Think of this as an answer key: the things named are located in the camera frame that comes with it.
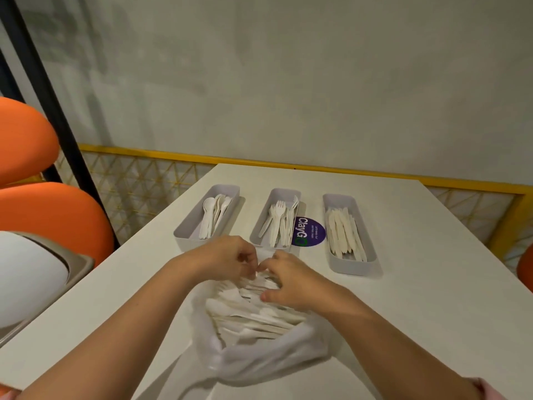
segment hand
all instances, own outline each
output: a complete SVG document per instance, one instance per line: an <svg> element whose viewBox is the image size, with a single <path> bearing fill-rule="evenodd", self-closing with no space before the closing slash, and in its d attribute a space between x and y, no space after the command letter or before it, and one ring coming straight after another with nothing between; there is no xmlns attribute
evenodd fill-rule
<svg viewBox="0 0 533 400"><path fill-rule="evenodd" d="M255 247L240 236L215 238L172 261L183 261L183 266L189 267L195 284L210 279L237 281L240 277L255 278L257 271Z"/></svg>
<svg viewBox="0 0 533 400"><path fill-rule="evenodd" d="M317 313L331 294L345 290L309 268L292 254L278 250L261 262L259 271L268 269L281 281L281 289L269 289L261 294L263 302L273 302L299 310Z"/></svg>

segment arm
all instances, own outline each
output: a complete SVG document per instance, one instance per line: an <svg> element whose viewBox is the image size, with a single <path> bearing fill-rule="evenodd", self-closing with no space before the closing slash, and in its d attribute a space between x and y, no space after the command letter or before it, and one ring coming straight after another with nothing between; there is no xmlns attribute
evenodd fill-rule
<svg viewBox="0 0 533 400"><path fill-rule="evenodd" d="M480 400L481 393L348 289L318 274L294 255L277 251L263 261L281 280L280 290L263 292L261 299L313 310L327 319L386 400Z"/></svg>
<svg viewBox="0 0 533 400"><path fill-rule="evenodd" d="M167 262L17 400L122 400L137 389L181 303L199 282L255 274L255 248L224 236Z"/></svg>

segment forearm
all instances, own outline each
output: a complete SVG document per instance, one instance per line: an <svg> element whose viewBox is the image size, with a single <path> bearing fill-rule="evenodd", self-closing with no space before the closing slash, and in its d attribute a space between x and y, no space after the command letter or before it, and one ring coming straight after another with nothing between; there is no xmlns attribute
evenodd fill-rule
<svg viewBox="0 0 533 400"><path fill-rule="evenodd" d="M165 265L18 399L129 399L195 284L185 261Z"/></svg>
<svg viewBox="0 0 533 400"><path fill-rule="evenodd" d="M470 382L410 340L349 290L333 283L328 289L329 299L317 312L348 342L384 399L481 398Z"/></svg>

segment plastic tray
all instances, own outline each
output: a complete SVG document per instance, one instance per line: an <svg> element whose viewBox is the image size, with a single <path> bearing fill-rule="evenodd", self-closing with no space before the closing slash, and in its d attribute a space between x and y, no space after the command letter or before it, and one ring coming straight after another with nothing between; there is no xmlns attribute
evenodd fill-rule
<svg viewBox="0 0 533 400"><path fill-rule="evenodd" d="M195 207L189 212L189 214L183 219L183 221L174 230L174 238L177 245L183 251L199 247L206 242L210 241L213 237L222 234L224 227L228 223L231 215L235 211L235 208L239 202L240 188L236 185L217 184L213 185L209 191L203 195L203 198L196 203ZM198 238L200 233L200 225L203 219L203 202L210 197L216 197L218 194L224 194L231 197L231 202L222 215L222 219L217 228L213 231L213 235L205 240Z"/></svg>
<svg viewBox="0 0 533 400"><path fill-rule="evenodd" d="M257 223L255 224L254 229L252 230L252 234L250 235L250 242L253 245L257 247L269 248L272 250L282 249L287 252L290 251L290 245L287 247L283 247L283 245L279 241L277 242L276 247L270 247L269 238L270 238L270 228L272 227L272 223L270 223L270 226L266 230L263 237L259 237L259 232L261 231L261 228L263 227L263 224L268 217L270 206L272 204L275 204L277 201L284 201L286 205L292 205L294 202L295 196L298 198L298 200L300 200L302 197L302 193L294 189L284 189L284 188L274 188L273 190L270 191L270 195L268 199L266 200L263 210L261 211L261 214L259 215L259 218L257 219ZM296 212L295 212L294 221L296 221L297 212L298 212L298 208L296 209Z"/></svg>
<svg viewBox="0 0 533 400"><path fill-rule="evenodd" d="M363 249L365 254L367 255L366 262L364 261L356 261L355 259L347 259L347 258L337 258L335 254L333 254L330 250L330 236L328 235L328 241L326 242L326 251L327 251L327 257L328 262L330 264L330 268L339 274L349 274L349 275L366 275L369 270L372 267L375 267L378 265L376 250L374 249L374 244L372 243L372 240L370 238L370 235L368 234L368 230L364 224L363 217L361 216L361 212L359 212L359 208L357 207L356 200L349 196L349 195L339 195L339 194L324 194L323 195L323 203L324 203L324 225L327 224L326 220L326 212L329 209L333 208L348 208L348 212L350 215L353 216L354 220L356 221L357 225L357 231L359 233L359 237L361 238L361 243L363 245Z"/></svg>

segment tray of forks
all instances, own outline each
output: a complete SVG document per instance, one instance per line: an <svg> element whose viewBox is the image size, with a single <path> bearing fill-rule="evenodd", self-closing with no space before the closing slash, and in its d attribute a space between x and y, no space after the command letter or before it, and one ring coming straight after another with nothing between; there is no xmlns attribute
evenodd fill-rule
<svg viewBox="0 0 533 400"><path fill-rule="evenodd" d="M258 247L290 251L301 197L302 193L294 189L274 188L270 191L250 242Z"/></svg>
<svg viewBox="0 0 533 400"><path fill-rule="evenodd" d="M340 274L366 275L378 260L356 200L324 194L323 204L330 268Z"/></svg>
<svg viewBox="0 0 533 400"><path fill-rule="evenodd" d="M213 185L174 230L183 251L199 247L222 234L239 201L236 185Z"/></svg>

